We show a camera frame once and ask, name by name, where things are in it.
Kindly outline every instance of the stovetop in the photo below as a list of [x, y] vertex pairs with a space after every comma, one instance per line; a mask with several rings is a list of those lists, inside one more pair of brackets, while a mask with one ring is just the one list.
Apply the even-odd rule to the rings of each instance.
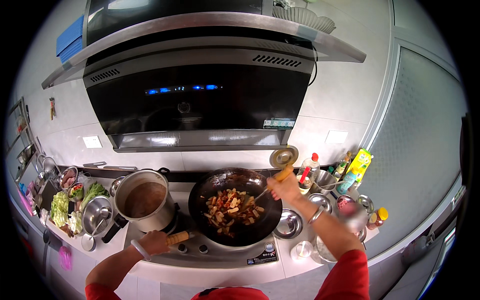
[[[190, 232], [193, 237], [175, 245], [170, 246], [170, 252], [152, 256], [152, 263], [165, 264], [179, 267], [193, 268], [238, 268], [256, 264], [265, 264], [278, 261], [275, 239], [272, 234], [258, 243], [245, 247], [229, 247], [218, 244], [195, 228], [195, 223], [188, 212], [187, 197], [173, 197], [180, 208], [175, 229], [171, 232], [177, 233], [183, 230]], [[131, 240], [141, 239], [143, 232], [130, 223], [125, 237], [124, 249], [130, 245]], [[179, 251], [179, 245], [185, 245], [187, 251]]]

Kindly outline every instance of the blue plastic basket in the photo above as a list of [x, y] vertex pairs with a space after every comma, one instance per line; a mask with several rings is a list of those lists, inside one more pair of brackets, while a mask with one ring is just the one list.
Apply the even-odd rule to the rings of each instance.
[[82, 50], [82, 30], [84, 16], [78, 18], [59, 37], [57, 37], [57, 56], [60, 56], [61, 63], [66, 62], [70, 57]]

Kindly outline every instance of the wok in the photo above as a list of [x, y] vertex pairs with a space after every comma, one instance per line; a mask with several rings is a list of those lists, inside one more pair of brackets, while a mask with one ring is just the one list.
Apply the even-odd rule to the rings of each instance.
[[266, 185], [266, 177], [255, 171], [243, 168], [218, 169], [206, 174], [195, 184], [188, 199], [188, 210], [199, 231], [212, 241], [233, 247], [252, 245], [266, 238], [277, 226], [282, 215], [281, 200], [275, 201], [271, 193], [259, 198], [256, 204], [265, 211], [251, 225], [236, 221], [230, 227], [230, 232], [235, 233], [233, 238], [218, 234], [217, 229], [208, 224], [204, 213], [209, 209], [205, 202], [208, 198], [216, 196], [217, 191], [233, 188], [240, 192], [246, 191], [255, 197], [264, 191]]

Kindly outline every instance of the white countertop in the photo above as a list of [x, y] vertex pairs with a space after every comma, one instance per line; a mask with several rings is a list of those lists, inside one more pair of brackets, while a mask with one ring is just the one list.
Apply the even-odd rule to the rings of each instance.
[[[107, 178], [94, 179], [107, 189], [113, 182], [113, 179]], [[189, 191], [193, 185], [193, 183], [171, 182], [169, 184], [169, 191], [173, 200], [176, 201], [178, 199], [183, 199], [184, 197], [188, 198]], [[335, 199], [332, 195], [327, 195], [327, 197], [332, 203], [335, 203], [333, 202]], [[287, 203], [284, 203], [283, 207], [293, 208]], [[232, 269], [204, 269], [176, 267], [140, 261], [132, 268], [130, 273], [159, 282], [195, 287], [245, 286], [275, 281], [305, 273], [321, 266], [321, 264], [314, 262], [310, 257], [295, 261], [290, 258], [290, 249], [293, 248], [294, 245], [303, 240], [313, 240], [315, 236], [312, 227], [307, 224], [305, 219], [303, 221], [303, 231], [296, 238], [283, 240], [275, 237], [276, 249], [279, 253], [279, 259], [277, 262]], [[128, 225], [129, 224], [120, 229], [107, 244], [102, 242], [100, 239], [101, 236], [95, 237], [96, 247], [93, 251], [88, 252], [82, 248], [82, 237], [69, 238], [65, 232], [57, 228], [53, 223], [49, 221], [47, 222], [47, 227], [58, 237], [67, 242], [70, 246], [98, 261], [102, 261], [110, 255], [123, 250]], [[368, 230], [365, 242], [377, 235], [378, 232], [378, 229], [373, 231]]]

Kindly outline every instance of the green vegetable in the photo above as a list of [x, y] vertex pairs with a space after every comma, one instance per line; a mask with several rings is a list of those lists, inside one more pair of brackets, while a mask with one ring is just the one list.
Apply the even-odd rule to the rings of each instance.
[[84, 196], [82, 204], [80, 204], [80, 211], [84, 211], [85, 206], [92, 200], [93, 197], [104, 195], [106, 197], [110, 197], [110, 194], [105, 190], [103, 185], [97, 183], [93, 183], [87, 190], [87, 193]]
[[80, 194], [83, 190], [84, 190], [84, 188], [81, 187], [81, 188], [79, 188], [79, 189], [76, 189], [76, 190], [72, 191], [72, 192], [70, 193], [70, 198], [73, 198], [73, 197], [75, 197], [76, 195]]
[[79, 234], [82, 231], [82, 213], [72, 212], [70, 217], [67, 220], [68, 228], [70, 228], [73, 234]]
[[50, 216], [55, 222], [55, 225], [60, 228], [67, 222], [68, 213], [68, 198], [64, 192], [58, 192], [53, 195], [52, 209], [50, 210]]

